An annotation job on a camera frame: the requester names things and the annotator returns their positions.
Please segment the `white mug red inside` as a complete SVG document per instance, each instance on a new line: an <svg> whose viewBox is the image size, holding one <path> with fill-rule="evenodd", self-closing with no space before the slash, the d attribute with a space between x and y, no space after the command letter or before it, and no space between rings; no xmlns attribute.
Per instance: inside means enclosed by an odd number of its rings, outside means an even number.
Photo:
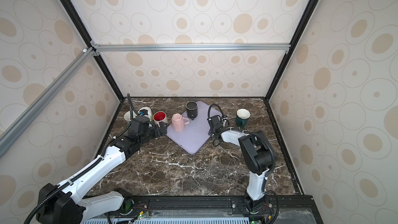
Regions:
<svg viewBox="0 0 398 224"><path fill-rule="evenodd" d="M167 115L163 111L158 111L153 114L153 120L157 126L160 126L161 123L168 125Z"/></svg>

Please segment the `pink faceted mug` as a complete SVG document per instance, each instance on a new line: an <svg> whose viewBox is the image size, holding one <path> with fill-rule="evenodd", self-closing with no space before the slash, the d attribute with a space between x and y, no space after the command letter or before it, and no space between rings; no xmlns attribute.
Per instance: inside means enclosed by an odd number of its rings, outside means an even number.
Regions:
<svg viewBox="0 0 398 224"><path fill-rule="evenodd" d="M175 132L183 131L189 123L190 120L181 114L176 113L172 116L172 128Z"/></svg>

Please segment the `grey mug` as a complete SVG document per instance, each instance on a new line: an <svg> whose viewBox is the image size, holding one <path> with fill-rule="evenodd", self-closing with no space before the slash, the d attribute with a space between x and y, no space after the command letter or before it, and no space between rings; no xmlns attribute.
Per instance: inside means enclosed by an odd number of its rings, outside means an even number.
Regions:
<svg viewBox="0 0 398 224"><path fill-rule="evenodd" d="M123 116L124 120L126 121L131 121L131 113L130 112L126 112Z"/></svg>

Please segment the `light green mug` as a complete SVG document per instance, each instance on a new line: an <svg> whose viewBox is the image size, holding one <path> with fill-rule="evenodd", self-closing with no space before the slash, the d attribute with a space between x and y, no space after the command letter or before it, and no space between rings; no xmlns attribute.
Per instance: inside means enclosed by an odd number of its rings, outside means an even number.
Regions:
<svg viewBox="0 0 398 224"><path fill-rule="evenodd" d="M148 117L150 119L150 121L153 121L153 113L151 108L145 106L139 109L138 111L140 116L145 116Z"/></svg>

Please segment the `lavender plastic tray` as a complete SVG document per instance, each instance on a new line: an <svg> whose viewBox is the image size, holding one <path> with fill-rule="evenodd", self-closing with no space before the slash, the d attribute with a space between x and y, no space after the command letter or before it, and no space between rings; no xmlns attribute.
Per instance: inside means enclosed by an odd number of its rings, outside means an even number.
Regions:
<svg viewBox="0 0 398 224"><path fill-rule="evenodd" d="M208 109L209 105L202 101L197 101L198 104L198 116L194 120L190 120L190 123L185 126L185 129L181 132L175 132L171 124L167 129L167 136L183 148L190 154L195 154L198 150L206 143L210 138L209 124L208 124Z"/></svg>

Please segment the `dark green mug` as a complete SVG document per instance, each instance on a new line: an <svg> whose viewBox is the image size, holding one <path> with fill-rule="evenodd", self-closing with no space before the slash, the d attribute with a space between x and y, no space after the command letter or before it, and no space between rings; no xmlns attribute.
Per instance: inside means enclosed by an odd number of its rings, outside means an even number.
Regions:
<svg viewBox="0 0 398 224"><path fill-rule="evenodd" d="M250 118L250 112L247 109L244 108L239 109L236 112L235 123L239 128L243 129L246 126L249 118Z"/></svg>

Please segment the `black mug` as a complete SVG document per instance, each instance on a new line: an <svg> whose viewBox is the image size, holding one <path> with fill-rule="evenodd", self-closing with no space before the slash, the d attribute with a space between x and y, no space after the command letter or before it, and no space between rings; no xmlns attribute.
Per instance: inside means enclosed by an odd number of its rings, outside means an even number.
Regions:
<svg viewBox="0 0 398 224"><path fill-rule="evenodd" d="M186 113L187 117L191 120L194 120L198 116L198 104L194 101L189 101L186 104Z"/></svg>

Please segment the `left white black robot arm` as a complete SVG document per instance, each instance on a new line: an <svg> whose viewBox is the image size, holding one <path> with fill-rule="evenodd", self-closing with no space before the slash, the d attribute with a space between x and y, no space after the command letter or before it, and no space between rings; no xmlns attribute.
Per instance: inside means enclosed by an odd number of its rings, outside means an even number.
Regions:
<svg viewBox="0 0 398 224"><path fill-rule="evenodd" d="M57 185L45 185L39 192L37 206L25 220L26 224L33 219L41 224L80 224L100 214L121 209L126 197L118 191L91 199L84 197L111 170L138 152L142 145L165 136L168 128L167 123L156 124L144 113L137 112L130 98L128 103L131 119L127 127L79 172Z"/></svg>

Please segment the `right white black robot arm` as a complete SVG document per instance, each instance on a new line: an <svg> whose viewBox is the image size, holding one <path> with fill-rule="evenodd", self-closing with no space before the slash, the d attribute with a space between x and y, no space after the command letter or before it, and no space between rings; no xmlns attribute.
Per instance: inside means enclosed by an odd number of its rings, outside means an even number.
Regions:
<svg viewBox="0 0 398 224"><path fill-rule="evenodd" d="M240 147L244 162L250 171L249 184L245 193L245 205L249 212L256 213L265 204L268 176L276 167L277 153L262 131L245 130L250 112L239 109L236 112L237 127L230 126L227 115L217 104L211 104L207 112L209 135L214 138L214 146L230 143Z"/></svg>

